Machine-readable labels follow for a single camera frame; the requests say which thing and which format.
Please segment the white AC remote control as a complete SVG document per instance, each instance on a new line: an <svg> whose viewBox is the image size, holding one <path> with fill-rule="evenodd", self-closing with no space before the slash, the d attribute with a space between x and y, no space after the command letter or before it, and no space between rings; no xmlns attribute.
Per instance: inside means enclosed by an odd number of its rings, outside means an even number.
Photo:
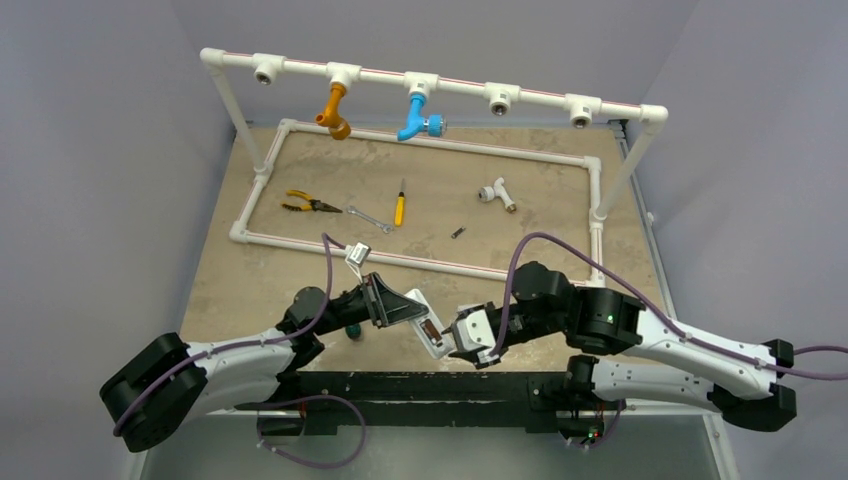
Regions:
<svg viewBox="0 0 848 480"><path fill-rule="evenodd" d="M424 313L416 314L408 321L408 324L430 356L440 360L453 352L455 350L453 340L442 333L445 327L423 293L418 289L412 289L405 296L426 307Z"/></svg>

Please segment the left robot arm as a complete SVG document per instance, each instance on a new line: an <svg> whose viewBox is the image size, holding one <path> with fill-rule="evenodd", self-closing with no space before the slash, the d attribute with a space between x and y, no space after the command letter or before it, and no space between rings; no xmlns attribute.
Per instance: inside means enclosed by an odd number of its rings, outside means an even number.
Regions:
<svg viewBox="0 0 848 480"><path fill-rule="evenodd" d="M130 452L143 452L207 413L265 401L289 407L298 382L286 372L324 351L320 336L363 322L376 328L408 324L426 345L440 342L442 323L420 290L399 293L370 273L337 297L318 287L301 289L282 320L258 334L207 343L162 334L109 378L99 397L114 436Z"/></svg>

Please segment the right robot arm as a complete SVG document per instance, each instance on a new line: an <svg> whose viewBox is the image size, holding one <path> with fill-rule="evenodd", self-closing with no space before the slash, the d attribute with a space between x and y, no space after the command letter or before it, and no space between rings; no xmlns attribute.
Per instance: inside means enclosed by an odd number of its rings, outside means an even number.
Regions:
<svg viewBox="0 0 848 480"><path fill-rule="evenodd" d="M775 339L733 342L684 325L676 334L638 299L576 286L538 262L519 267L507 303L466 308L447 328L453 357L482 369L509 347L562 334L577 355L565 373L535 380L533 400L564 410L614 408L634 398L716 412L739 428L776 432L797 415L795 392L779 382L793 347Z"/></svg>

